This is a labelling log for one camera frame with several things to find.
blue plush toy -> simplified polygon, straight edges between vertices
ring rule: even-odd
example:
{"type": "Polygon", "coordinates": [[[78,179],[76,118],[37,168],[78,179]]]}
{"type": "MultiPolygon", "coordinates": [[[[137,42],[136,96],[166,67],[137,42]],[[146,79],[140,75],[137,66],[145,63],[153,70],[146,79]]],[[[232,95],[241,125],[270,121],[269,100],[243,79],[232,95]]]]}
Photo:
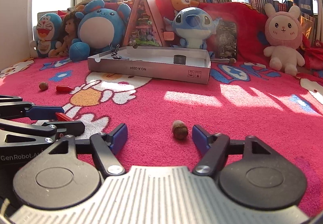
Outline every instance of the blue plush toy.
{"type": "Polygon", "coordinates": [[[79,39],[74,39],[69,49],[72,61],[86,60],[91,53],[97,54],[116,48],[125,35],[130,16],[130,7],[122,3],[117,11],[104,8],[103,0],[93,0],[84,7],[84,14],[75,15],[81,19],[79,39]]]}
{"type": "Polygon", "coordinates": [[[45,14],[36,26],[35,41],[31,46],[36,47],[39,57],[48,57],[50,50],[59,48],[62,43],[57,41],[62,19],[54,13],[45,14]]]}
{"type": "Polygon", "coordinates": [[[205,49],[206,39],[216,34],[220,19],[212,21],[210,15],[200,8],[188,7],[181,10],[173,21],[164,18],[166,30],[173,31],[180,39],[180,47],[205,49]]]}

hazelnut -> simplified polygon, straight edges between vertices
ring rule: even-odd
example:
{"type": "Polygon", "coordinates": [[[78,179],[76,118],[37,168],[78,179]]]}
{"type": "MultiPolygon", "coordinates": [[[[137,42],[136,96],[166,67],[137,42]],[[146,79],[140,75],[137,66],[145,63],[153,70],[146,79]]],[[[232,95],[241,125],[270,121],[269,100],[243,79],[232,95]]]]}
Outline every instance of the hazelnut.
{"type": "Polygon", "coordinates": [[[174,134],[174,137],[176,139],[183,140],[187,137],[188,135],[188,128],[184,124],[184,122],[180,120],[175,120],[172,125],[172,132],[174,134]]]}
{"type": "Polygon", "coordinates": [[[46,83],[46,82],[41,82],[41,83],[39,84],[39,88],[40,88],[40,90],[42,90],[42,91],[47,90],[47,89],[48,89],[48,83],[46,83]]]}

white pipe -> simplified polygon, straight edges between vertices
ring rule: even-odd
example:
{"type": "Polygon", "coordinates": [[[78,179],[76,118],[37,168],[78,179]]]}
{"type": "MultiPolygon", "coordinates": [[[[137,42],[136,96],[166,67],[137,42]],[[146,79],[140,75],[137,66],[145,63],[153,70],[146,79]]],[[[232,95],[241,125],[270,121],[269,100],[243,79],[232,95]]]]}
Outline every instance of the white pipe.
{"type": "Polygon", "coordinates": [[[322,0],[318,0],[318,25],[317,25],[317,31],[316,31],[316,40],[319,40],[321,42],[323,40],[322,20],[323,20],[323,3],[322,3],[322,0]]]}

black cylinder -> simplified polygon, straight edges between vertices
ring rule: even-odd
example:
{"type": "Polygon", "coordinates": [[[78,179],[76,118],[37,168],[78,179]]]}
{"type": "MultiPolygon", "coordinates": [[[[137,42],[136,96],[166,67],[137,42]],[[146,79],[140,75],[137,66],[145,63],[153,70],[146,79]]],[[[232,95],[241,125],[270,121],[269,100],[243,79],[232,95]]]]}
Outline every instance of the black cylinder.
{"type": "Polygon", "coordinates": [[[174,64],[186,65],[186,56],[185,55],[174,55],[174,64]]]}

pink carpet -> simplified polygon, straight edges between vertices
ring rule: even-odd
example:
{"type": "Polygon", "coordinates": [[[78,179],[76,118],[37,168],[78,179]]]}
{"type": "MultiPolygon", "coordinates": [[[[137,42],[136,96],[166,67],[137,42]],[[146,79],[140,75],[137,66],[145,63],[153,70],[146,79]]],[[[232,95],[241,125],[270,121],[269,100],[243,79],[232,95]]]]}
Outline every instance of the pink carpet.
{"type": "MultiPolygon", "coordinates": [[[[21,96],[38,105],[64,106],[68,116],[85,123],[81,137],[109,132],[125,122],[129,139],[118,159],[127,170],[131,165],[192,169],[201,158],[192,141],[194,124],[233,139],[256,135],[305,173],[308,188],[301,209],[312,216],[323,208],[323,106],[294,77],[250,63],[212,65],[209,84],[199,85],[95,74],[88,71],[86,61],[52,59],[16,65],[0,77],[0,94],[21,96]],[[93,79],[99,82],[89,84],[93,79]],[[49,84],[45,92],[38,88],[42,81],[49,84]],[[57,94],[56,85],[75,90],[57,94]],[[185,142],[172,137],[176,119],[190,130],[185,142]]],[[[233,156],[228,163],[239,158],[233,156]]],[[[90,156],[81,159],[92,162],[90,156]]]]}

